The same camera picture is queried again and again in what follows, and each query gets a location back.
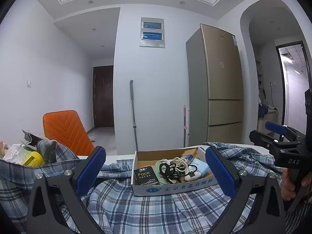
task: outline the metal bolt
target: metal bolt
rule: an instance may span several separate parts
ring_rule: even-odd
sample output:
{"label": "metal bolt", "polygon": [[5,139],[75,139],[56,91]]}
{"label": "metal bolt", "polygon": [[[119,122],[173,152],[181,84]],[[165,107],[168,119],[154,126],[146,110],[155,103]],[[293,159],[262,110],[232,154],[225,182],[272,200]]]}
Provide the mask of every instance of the metal bolt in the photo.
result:
{"label": "metal bolt", "polygon": [[64,175],[65,176],[70,176],[71,174],[73,173],[73,171],[72,170],[66,170],[66,171],[64,171]]}
{"label": "metal bolt", "polygon": [[276,175],[274,173],[269,173],[270,178],[276,178]]}
{"label": "metal bolt", "polygon": [[239,170],[239,175],[241,175],[241,176],[246,176],[246,175],[247,175],[247,171],[245,171],[245,170]]}
{"label": "metal bolt", "polygon": [[42,179],[42,178],[43,178],[43,173],[37,174],[36,178],[37,178],[37,179]]}

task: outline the open box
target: open box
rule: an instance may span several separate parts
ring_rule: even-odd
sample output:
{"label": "open box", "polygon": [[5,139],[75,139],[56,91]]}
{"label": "open box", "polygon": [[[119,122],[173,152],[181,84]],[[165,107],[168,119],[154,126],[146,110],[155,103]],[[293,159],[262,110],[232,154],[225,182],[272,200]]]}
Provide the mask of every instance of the open box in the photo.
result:
{"label": "open box", "polygon": [[135,152],[135,157],[133,160],[132,166],[132,178],[131,178],[131,187],[133,194],[135,196],[156,196],[156,195],[166,195],[166,194],[174,194],[181,192],[193,191],[205,187],[209,187],[217,184],[216,178],[213,176],[211,171],[208,171],[206,175],[203,177],[189,182],[176,183],[176,184],[168,184],[168,185],[145,185],[139,186],[137,185],[136,177],[134,174],[134,170],[138,168],[142,168],[145,166],[154,167],[156,162],[161,159],[173,159],[175,157],[179,157],[183,154],[185,150],[198,148],[197,150],[197,158],[203,162],[205,160],[205,151],[199,147],[188,147],[181,149],[171,149],[171,150],[157,150],[157,151],[138,151]]}

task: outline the brown wooden door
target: brown wooden door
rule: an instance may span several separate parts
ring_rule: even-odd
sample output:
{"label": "brown wooden door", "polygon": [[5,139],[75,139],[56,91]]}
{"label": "brown wooden door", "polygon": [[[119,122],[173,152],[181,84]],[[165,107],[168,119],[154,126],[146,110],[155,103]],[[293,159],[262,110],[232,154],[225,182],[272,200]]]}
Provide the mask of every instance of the brown wooden door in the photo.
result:
{"label": "brown wooden door", "polygon": [[93,120],[96,128],[114,127],[113,66],[93,68]]}

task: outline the gold refrigerator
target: gold refrigerator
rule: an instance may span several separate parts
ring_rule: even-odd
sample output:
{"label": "gold refrigerator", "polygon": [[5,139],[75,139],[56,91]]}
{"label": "gold refrigerator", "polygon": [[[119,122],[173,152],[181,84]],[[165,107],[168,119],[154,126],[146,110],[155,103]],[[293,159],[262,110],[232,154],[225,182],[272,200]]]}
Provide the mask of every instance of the gold refrigerator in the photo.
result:
{"label": "gold refrigerator", "polygon": [[189,145],[242,143],[244,94],[235,36],[200,24],[186,50]]}

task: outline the blue plaid shirt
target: blue plaid shirt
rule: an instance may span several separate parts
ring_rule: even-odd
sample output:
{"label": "blue plaid shirt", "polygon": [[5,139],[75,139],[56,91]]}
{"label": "blue plaid shirt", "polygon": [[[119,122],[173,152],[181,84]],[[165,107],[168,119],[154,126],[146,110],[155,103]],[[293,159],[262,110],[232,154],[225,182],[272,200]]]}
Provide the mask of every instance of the blue plaid shirt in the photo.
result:
{"label": "blue plaid shirt", "polygon": [[[274,166],[274,159],[270,155],[261,155],[252,148],[222,143],[206,145],[215,146],[237,169],[244,168],[257,176],[274,172],[278,181],[281,181],[281,168]],[[27,206],[35,176],[38,173],[59,175],[75,168],[81,161],[56,141],[40,141],[38,151],[47,163],[41,167],[21,166],[0,159],[0,203],[21,233],[26,233]],[[106,234],[206,234],[230,201],[219,185],[165,196],[136,197],[131,189],[132,162],[132,159],[120,160],[103,165],[95,185],[81,198]],[[233,232],[243,227],[254,198],[254,195],[250,195]],[[309,204],[302,203],[293,214],[286,216],[286,233],[291,233],[297,227],[309,207]],[[78,231],[65,205],[61,205],[61,210],[68,226]]]}

